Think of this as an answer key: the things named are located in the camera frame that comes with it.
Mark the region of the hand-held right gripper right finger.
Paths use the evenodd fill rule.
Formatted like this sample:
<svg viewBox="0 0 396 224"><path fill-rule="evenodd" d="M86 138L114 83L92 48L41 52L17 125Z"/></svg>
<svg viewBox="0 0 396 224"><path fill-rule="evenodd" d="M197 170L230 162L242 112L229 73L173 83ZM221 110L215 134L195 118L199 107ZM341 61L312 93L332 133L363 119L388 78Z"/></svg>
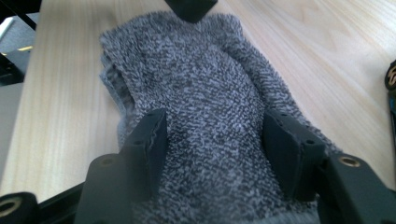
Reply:
<svg viewBox="0 0 396 224"><path fill-rule="evenodd" d="M325 143L286 112L263 116L264 154L286 197L314 200L314 168L325 158Z"/></svg>

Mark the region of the black stand base yellow stripes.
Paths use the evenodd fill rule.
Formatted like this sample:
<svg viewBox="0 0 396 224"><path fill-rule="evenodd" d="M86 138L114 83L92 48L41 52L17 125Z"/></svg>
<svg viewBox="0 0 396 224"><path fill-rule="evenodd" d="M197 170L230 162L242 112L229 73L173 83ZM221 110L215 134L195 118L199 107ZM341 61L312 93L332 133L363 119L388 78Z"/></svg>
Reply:
<svg viewBox="0 0 396 224"><path fill-rule="evenodd" d="M32 49L32 46L27 46L11 52L0 52L0 87L24 81Z"/></svg>

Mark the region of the blue toy car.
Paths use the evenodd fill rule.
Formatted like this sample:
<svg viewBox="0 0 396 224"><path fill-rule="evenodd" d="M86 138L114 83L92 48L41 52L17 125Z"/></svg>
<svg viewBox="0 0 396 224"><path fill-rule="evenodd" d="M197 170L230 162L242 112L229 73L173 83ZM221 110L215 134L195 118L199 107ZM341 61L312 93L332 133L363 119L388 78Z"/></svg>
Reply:
<svg viewBox="0 0 396 224"><path fill-rule="evenodd" d="M384 77L384 84L388 90L390 123L392 127L393 143L396 147L396 60L390 64Z"/></svg>

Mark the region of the grey terry towel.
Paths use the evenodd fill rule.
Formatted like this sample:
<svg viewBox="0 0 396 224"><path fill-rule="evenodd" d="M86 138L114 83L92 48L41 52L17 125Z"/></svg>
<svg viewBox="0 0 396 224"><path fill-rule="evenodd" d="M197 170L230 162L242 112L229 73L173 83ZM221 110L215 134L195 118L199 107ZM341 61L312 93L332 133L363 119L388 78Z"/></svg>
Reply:
<svg viewBox="0 0 396 224"><path fill-rule="evenodd" d="M262 151L267 109L302 112L235 16L190 24L153 12L100 41L120 139L148 112L167 114L159 194L133 204L134 224L319 224L314 203L284 197Z"/></svg>

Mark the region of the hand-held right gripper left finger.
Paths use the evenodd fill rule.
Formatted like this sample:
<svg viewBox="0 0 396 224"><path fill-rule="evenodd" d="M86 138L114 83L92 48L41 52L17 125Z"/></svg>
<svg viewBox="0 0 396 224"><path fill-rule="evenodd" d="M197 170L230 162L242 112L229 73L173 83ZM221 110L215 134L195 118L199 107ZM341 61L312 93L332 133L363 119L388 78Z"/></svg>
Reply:
<svg viewBox="0 0 396 224"><path fill-rule="evenodd" d="M150 200L158 194L167 151L166 110L161 108L137 123L120 151L133 200Z"/></svg>

